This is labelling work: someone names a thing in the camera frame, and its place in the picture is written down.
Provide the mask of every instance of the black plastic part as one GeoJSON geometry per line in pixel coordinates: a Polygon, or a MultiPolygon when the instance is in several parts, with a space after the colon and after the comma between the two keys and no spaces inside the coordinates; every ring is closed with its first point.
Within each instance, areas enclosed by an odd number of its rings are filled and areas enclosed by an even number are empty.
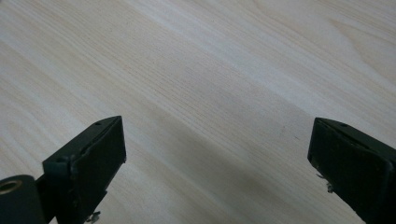
{"type": "Polygon", "coordinates": [[[0,181],[0,223],[45,223],[31,176],[15,175],[0,181]]]}
{"type": "Polygon", "coordinates": [[[344,123],[316,118],[308,159],[366,223],[396,223],[395,149],[344,123]]]}
{"type": "Polygon", "coordinates": [[[97,121],[43,161],[46,185],[58,200],[58,223],[84,223],[125,161],[120,116],[97,121]]]}

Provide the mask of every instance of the wooden table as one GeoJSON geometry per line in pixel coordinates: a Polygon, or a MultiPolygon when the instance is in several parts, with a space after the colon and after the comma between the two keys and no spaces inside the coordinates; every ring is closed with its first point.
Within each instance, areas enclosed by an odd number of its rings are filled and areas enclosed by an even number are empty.
{"type": "Polygon", "coordinates": [[[0,179],[122,115],[99,223],[362,223],[315,117],[396,147],[394,0],[0,2],[0,179]]]}

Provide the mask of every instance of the black mechanical part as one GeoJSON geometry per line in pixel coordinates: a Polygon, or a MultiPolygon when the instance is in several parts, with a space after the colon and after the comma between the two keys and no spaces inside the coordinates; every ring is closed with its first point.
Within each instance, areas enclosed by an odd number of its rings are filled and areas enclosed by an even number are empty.
{"type": "Polygon", "coordinates": [[[316,118],[308,160],[366,223],[396,223],[396,150],[344,123],[316,118]]]}
{"type": "Polygon", "coordinates": [[[0,223],[82,224],[106,195],[126,162],[121,116],[102,119],[43,161],[37,179],[17,175],[0,181],[0,223]]]}

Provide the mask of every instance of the wood grain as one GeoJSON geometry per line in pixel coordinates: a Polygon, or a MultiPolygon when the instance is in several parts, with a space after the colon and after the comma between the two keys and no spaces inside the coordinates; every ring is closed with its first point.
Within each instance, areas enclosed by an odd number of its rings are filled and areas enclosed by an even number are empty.
{"type": "Polygon", "coordinates": [[[99,223],[362,223],[312,124],[396,147],[394,71],[392,0],[2,0],[0,179],[122,115],[99,223]]]}

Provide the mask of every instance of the circular hole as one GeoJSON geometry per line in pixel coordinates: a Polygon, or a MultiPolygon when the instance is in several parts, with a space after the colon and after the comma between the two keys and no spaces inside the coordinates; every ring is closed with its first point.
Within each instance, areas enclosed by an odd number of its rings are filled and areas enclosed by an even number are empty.
{"type": "Polygon", "coordinates": [[[9,180],[3,184],[0,184],[0,195],[7,194],[21,186],[20,180],[9,180]]]}

